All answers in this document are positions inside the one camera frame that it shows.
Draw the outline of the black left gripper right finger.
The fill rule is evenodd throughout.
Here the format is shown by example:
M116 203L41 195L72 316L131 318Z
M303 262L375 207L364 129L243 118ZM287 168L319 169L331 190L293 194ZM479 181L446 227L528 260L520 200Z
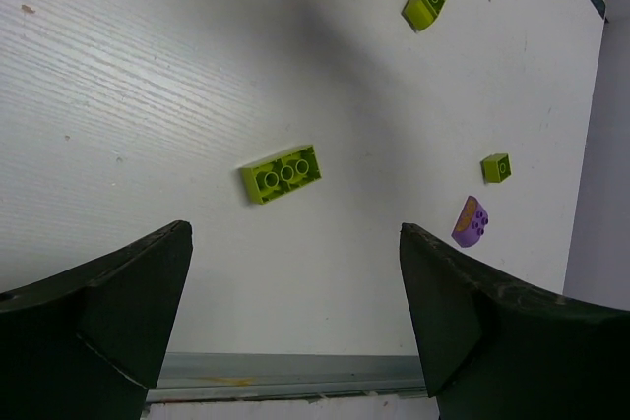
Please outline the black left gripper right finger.
M406 223L400 266L443 419L625 419L629 315L520 280Z

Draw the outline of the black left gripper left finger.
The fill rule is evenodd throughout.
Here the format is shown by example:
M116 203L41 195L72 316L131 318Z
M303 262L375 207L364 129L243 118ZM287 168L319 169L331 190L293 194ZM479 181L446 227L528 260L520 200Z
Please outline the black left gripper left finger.
M193 252L182 220L1 295L4 419L138 419Z

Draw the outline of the purple curved lego brick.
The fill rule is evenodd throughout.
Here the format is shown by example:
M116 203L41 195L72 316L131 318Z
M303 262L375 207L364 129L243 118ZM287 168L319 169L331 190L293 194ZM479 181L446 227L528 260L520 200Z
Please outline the purple curved lego brick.
M468 196L452 231L452 238L462 248L474 246L484 235L488 213L474 196Z

